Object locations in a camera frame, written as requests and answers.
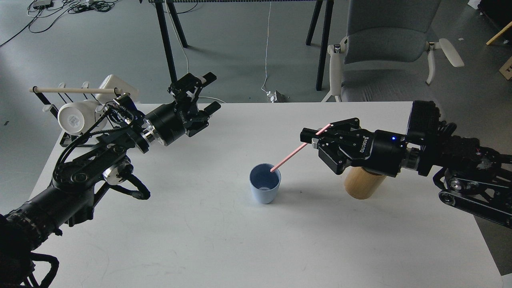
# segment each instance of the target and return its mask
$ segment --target chair backrest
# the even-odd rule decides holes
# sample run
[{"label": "chair backrest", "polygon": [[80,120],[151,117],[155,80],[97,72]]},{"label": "chair backrest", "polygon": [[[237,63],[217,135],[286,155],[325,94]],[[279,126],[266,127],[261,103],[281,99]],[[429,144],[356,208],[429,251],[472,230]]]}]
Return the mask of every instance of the chair backrest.
[{"label": "chair backrest", "polygon": [[412,62],[425,51],[426,32],[441,0],[351,0],[345,63]]}]

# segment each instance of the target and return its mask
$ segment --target bamboo cup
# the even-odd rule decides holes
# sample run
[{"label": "bamboo cup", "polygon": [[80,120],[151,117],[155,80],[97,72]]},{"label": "bamboo cup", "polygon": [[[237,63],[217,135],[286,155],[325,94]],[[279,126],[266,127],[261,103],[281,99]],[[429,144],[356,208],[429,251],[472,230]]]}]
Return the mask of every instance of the bamboo cup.
[{"label": "bamboo cup", "polygon": [[386,176],[368,172],[361,167],[352,167],[347,179],[345,190],[356,199],[368,199],[384,181]]}]

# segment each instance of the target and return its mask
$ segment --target power strip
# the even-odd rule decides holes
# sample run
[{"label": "power strip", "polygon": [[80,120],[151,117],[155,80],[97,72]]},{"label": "power strip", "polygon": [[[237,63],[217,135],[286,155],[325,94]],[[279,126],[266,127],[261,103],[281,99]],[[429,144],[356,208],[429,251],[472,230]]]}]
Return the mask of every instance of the power strip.
[{"label": "power strip", "polygon": [[36,2],[34,2],[32,7],[34,7],[34,9],[50,8],[53,7],[53,0],[37,0]]}]

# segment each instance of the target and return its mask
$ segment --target wooden stick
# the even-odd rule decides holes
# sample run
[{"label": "wooden stick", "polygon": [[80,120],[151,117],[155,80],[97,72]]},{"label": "wooden stick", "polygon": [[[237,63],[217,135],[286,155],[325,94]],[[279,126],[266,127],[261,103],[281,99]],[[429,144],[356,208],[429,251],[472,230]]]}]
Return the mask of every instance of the wooden stick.
[{"label": "wooden stick", "polygon": [[490,45],[494,40],[501,36],[501,34],[505,33],[505,31],[507,31],[510,27],[512,27],[512,21],[508,23],[507,26],[505,26],[505,28],[501,29],[501,31],[498,32],[498,34],[494,35],[489,41],[487,41],[486,44]]},{"label": "wooden stick", "polygon": [[[327,128],[329,128],[331,126],[331,124],[327,124],[325,125],[325,127],[323,127],[322,129],[320,129],[318,132],[315,133],[315,135],[320,135],[322,134]],[[307,145],[307,143],[302,143],[299,147],[297,147],[297,149],[293,150],[292,153],[290,153],[288,156],[286,156],[281,162],[279,162],[276,166],[272,167],[272,169],[270,169],[270,172],[274,172],[275,170],[277,170],[277,168],[281,167],[281,165],[283,165],[286,161],[288,161],[293,155],[297,154],[297,152],[299,152],[300,150],[302,150],[302,148],[304,148],[305,146]]]},{"label": "wooden stick", "polygon": [[34,86],[29,89],[30,92],[34,93],[104,93],[104,94],[122,94],[122,90],[117,88],[112,89],[94,89],[94,88],[40,88]]}]

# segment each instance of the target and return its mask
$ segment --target pink straw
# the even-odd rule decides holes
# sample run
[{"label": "pink straw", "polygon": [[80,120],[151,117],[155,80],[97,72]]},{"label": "pink straw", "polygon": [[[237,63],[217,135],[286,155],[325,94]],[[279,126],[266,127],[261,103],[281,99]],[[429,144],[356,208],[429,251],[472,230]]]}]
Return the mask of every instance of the pink straw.
[{"label": "pink straw", "polygon": [[[322,129],[320,129],[318,132],[315,133],[315,135],[320,135],[322,134],[327,128],[329,128],[331,126],[331,124],[327,124],[325,125],[325,127],[323,127]],[[307,143],[302,143],[299,147],[297,147],[297,149],[293,150],[292,153],[290,153],[290,155],[286,156],[281,162],[279,162],[276,166],[272,167],[272,169],[270,169],[270,172],[274,172],[275,170],[277,170],[277,168],[281,167],[286,161],[288,161],[293,155],[297,154],[297,152],[299,152],[300,150],[302,150],[302,148],[304,148],[305,146],[307,145]]]}]

